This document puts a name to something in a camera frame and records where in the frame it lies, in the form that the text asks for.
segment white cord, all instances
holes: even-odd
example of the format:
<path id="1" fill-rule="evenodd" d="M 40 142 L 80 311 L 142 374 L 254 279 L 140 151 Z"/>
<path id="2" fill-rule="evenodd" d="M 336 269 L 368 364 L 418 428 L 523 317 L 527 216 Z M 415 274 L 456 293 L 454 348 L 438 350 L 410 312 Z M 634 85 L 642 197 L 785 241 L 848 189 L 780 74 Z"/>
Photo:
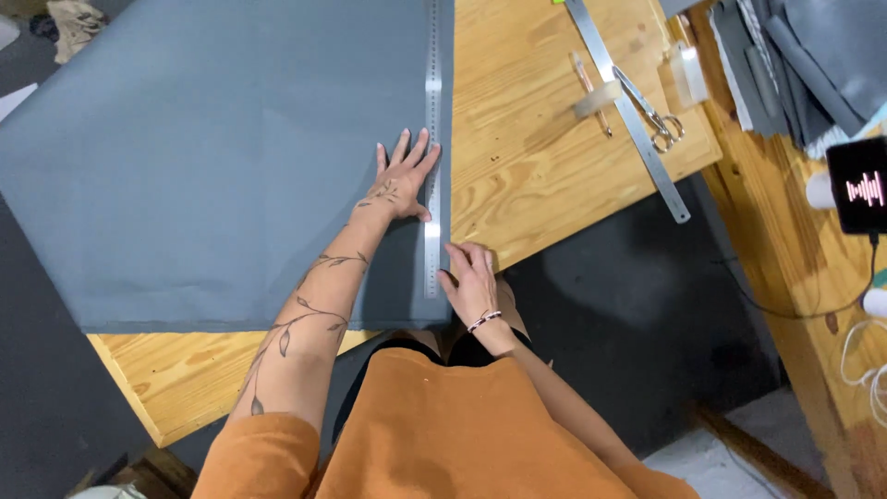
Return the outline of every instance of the white cord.
<path id="1" fill-rule="evenodd" d="M 868 405 L 872 408 L 872 416 L 878 424 L 887 428 L 887 420 L 882 417 L 882 415 L 887 416 L 887 406 L 885 406 L 882 401 L 882 396 L 887 393 L 887 390 L 882 390 L 880 387 L 881 376 L 887 373 L 887 364 L 884 364 L 880 368 L 869 369 L 860 379 L 847 379 L 847 375 L 844 373 L 844 361 L 847 359 L 847 348 L 850 346 L 850 340 L 853 338 L 853 334 L 872 324 L 879 326 L 881 329 L 887 330 L 887 324 L 884 324 L 881 321 L 868 320 L 858 322 L 847 332 L 847 339 L 844 340 L 844 351 L 841 353 L 841 379 L 843 379 L 849 386 L 865 386 L 866 383 L 871 383 L 868 390 Z"/>

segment metal ruler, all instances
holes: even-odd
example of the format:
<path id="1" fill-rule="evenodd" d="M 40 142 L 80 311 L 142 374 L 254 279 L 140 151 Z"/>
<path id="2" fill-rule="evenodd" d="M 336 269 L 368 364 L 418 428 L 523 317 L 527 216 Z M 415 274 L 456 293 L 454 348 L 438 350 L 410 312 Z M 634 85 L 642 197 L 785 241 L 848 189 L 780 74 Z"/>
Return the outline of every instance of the metal ruler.
<path id="1" fill-rule="evenodd" d="M 428 64 L 425 67 L 425 126 L 428 127 L 428 151 L 439 142 L 440 100 L 443 82 L 440 66 L 438 22 L 441 2 L 426 0 L 428 7 Z M 437 269 L 441 265 L 441 169 L 436 164 L 425 180 L 425 207 L 431 221 L 423 224 L 425 238 L 425 298 L 437 298 Z"/>
<path id="2" fill-rule="evenodd" d="M 604 82 L 615 80 L 616 78 L 613 76 L 613 60 L 610 58 L 607 47 L 604 45 L 603 39 L 600 38 L 600 33 L 594 26 L 592 16 L 588 13 L 588 9 L 585 8 L 583 0 L 566 0 L 564 3 L 567 4 L 569 15 L 573 17 L 573 21 L 576 22 L 576 26 L 579 28 L 579 34 L 582 35 L 582 39 L 585 41 L 585 47 L 592 54 L 592 60 L 594 65 L 598 67 L 598 71 L 600 71 L 600 77 Z M 678 188 L 671 182 L 665 165 L 659 159 L 659 153 L 653 148 L 653 142 L 647 133 L 647 128 L 644 127 L 644 123 L 640 120 L 640 115 L 628 98 L 628 94 L 623 93 L 622 97 L 616 100 L 616 109 L 622 116 L 623 121 L 625 121 L 625 127 L 628 128 L 628 133 L 632 136 L 634 145 L 638 148 L 640 158 L 644 160 L 644 165 L 647 166 L 647 171 L 649 171 L 650 177 L 653 178 L 653 183 L 659 189 L 659 194 L 662 195 L 665 204 L 668 205 L 674 220 L 679 224 L 688 221 L 690 219 L 690 212 L 687 211 L 684 200 L 680 199 Z"/>

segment forearm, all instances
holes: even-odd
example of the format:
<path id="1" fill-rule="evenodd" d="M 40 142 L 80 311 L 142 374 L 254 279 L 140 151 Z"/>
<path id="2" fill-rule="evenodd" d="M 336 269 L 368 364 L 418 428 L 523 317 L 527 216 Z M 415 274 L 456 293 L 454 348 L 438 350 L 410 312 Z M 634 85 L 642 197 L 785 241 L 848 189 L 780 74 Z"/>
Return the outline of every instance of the forearm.
<path id="1" fill-rule="evenodd" d="M 638 463 L 609 424 L 539 357 L 514 337 L 504 321 L 483 325 L 475 336 L 497 358 L 521 364 L 552 419 L 594 452 L 610 468 Z"/>
<path id="2" fill-rule="evenodd" d="M 283 304 L 247 372 L 229 421 L 286 412 L 320 431 L 336 353 L 357 290 L 391 218 L 390 210 L 379 203 L 355 207 L 348 224 Z"/>

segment pencil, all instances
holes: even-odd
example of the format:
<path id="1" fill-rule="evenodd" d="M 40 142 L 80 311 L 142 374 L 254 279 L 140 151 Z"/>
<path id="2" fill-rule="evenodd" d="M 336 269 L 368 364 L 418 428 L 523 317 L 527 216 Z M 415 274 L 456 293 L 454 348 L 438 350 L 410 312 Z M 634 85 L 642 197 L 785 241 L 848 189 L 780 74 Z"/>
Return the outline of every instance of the pencil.
<path id="1" fill-rule="evenodd" d="M 582 63 L 576 51 L 573 51 L 571 55 L 573 56 L 573 65 L 576 67 L 576 72 L 579 73 L 579 79 L 582 80 L 582 85 L 585 86 L 585 91 L 591 93 L 594 87 L 592 86 L 592 81 L 588 78 L 588 74 L 585 72 L 585 64 Z M 607 137 L 613 137 L 613 131 L 610 129 L 609 123 L 607 123 L 607 117 L 601 111 L 595 114 L 598 116 L 598 120 L 600 120 L 600 125 L 607 129 Z"/>

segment scissors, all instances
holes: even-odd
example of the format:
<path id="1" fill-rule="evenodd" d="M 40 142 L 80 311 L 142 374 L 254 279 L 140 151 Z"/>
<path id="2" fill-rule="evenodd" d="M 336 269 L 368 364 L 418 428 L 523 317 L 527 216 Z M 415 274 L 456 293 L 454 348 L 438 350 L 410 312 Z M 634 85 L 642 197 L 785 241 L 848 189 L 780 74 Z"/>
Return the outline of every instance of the scissors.
<path id="1" fill-rule="evenodd" d="M 638 102 L 638 105 L 641 109 L 643 109 L 644 113 L 647 115 L 647 119 L 656 127 L 656 131 L 653 135 L 650 136 L 650 142 L 653 143 L 653 147 L 659 151 L 660 153 L 667 153 L 671 150 L 671 146 L 674 146 L 675 142 L 679 142 L 684 138 L 684 125 L 680 123 L 680 120 L 675 115 L 665 115 L 660 116 L 659 113 L 653 109 L 653 106 L 650 106 L 650 103 L 644 99 L 643 95 L 640 95 L 640 90 L 638 87 L 634 86 L 632 80 L 628 79 L 628 76 L 622 72 L 622 69 L 619 69 L 616 66 L 613 66 L 613 75 L 616 78 L 619 78 L 619 81 L 622 82 L 622 85 L 631 93 L 634 100 Z M 678 131 L 678 135 L 675 136 L 671 133 L 671 130 L 668 129 L 665 124 L 667 122 L 671 122 Z"/>

